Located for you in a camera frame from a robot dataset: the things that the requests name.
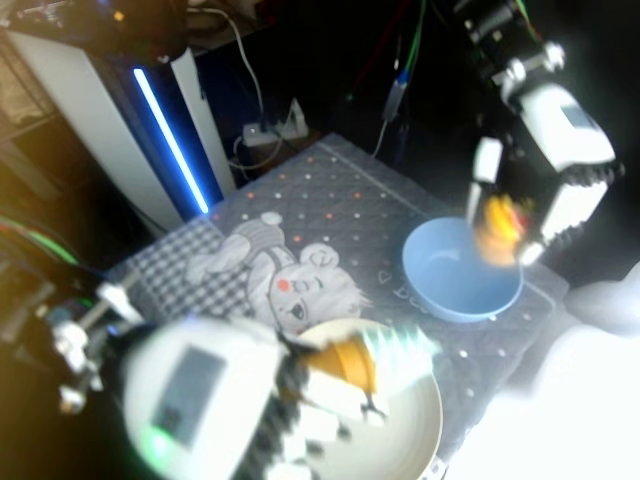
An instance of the bear's red cheek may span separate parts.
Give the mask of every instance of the bear's red cheek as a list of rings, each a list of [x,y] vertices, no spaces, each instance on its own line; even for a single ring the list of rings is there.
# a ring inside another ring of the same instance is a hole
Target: bear's red cheek
[[[291,284],[288,280],[285,279],[278,280],[276,286],[278,287],[278,290],[282,292],[288,292],[289,290],[291,290]]]

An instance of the glowing blue light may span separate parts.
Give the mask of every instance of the glowing blue light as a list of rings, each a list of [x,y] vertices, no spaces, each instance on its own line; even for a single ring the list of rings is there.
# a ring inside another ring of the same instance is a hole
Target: glowing blue light
[[[209,207],[207,206],[207,202],[205,202],[204,197],[202,196],[202,192],[200,192],[200,189],[198,188],[198,184],[196,183],[196,180],[195,178],[193,178],[193,174],[189,169],[189,165],[187,164],[187,161],[184,159],[184,156],[180,151],[180,147],[178,147],[178,142],[176,142],[176,139],[173,136],[171,129],[169,128],[169,124],[167,123],[167,120],[164,118],[164,114],[160,109],[160,105],[156,100],[156,96],[153,94],[153,90],[151,90],[151,86],[147,81],[147,77],[145,76],[144,72],[139,68],[134,68],[133,74],[135,75],[136,80],[138,81],[138,85],[140,85],[140,89],[144,94],[144,98],[147,99],[147,103],[149,104],[149,107],[151,107],[153,116],[156,118],[156,122],[158,122],[158,126],[160,127],[160,130],[162,131],[162,134],[164,135],[164,138],[167,141],[167,144],[169,145],[169,148],[171,149],[171,152],[173,153],[173,156],[175,157],[176,162],[178,163],[178,167],[180,167],[180,171],[182,172],[184,179],[187,181],[187,185],[189,185],[189,188],[191,189],[191,193],[193,194],[193,197],[198,203],[198,207],[200,208],[200,211],[202,213],[208,213]]]

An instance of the table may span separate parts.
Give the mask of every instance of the table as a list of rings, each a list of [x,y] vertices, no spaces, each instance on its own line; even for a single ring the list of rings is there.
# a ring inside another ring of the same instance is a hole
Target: table
[[[412,180],[332,134],[114,274],[138,272],[131,299],[157,322],[255,314],[288,331],[358,316],[417,323],[443,347],[434,374],[444,428],[432,464],[442,470],[568,290],[536,265],[503,314],[470,325],[434,318],[411,295],[401,252],[414,228],[447,213]]]

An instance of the bowl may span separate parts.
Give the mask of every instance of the bowl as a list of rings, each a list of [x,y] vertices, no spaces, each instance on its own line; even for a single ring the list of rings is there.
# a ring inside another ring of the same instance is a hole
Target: bowl
[[[402,264],[423,306],[450,322],[478,322],[497,315],[522,291],[520,266],[486,263],[462,218],[438,218],[416,228],[404,245]]]

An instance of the white plate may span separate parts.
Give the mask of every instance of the white plate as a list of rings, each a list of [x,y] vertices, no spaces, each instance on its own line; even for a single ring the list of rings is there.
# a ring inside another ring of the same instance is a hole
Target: white plate
[[[343,340],[353,332],[384,325],[362,319],[333,320],[313,327],[300,338],[318,346]],[[322,480],[416,480],[433,460],[442,432],[442,403],[433,377],[389,400],[384,427],[343,419],[352,438],[323,445],[324,456],[309,465]]]

